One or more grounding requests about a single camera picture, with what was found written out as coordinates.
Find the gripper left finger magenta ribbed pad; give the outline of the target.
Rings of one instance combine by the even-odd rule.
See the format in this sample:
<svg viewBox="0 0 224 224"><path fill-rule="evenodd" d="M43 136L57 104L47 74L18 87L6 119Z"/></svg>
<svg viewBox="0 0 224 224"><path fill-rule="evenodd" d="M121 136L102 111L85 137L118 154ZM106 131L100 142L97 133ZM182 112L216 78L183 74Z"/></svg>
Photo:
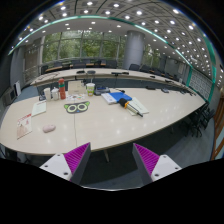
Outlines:
<svg viewBox="0 0 224 224"><path fill-rule="evenodd" d="M86 143L68 153L55 154L41 169L79 185L90 154L91 145Z"/></svg>

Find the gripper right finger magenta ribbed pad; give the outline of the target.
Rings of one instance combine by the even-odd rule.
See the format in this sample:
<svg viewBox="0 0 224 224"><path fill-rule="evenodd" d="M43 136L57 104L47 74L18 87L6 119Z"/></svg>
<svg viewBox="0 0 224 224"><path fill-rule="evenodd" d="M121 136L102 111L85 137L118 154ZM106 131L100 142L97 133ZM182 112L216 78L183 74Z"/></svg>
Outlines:
<svg viewBox="0 0 224 224"><path fill-rule="evenodd" d="M181 170L168 155L158 155L139 144L133 144L132 153L144 185Z"/></svg>

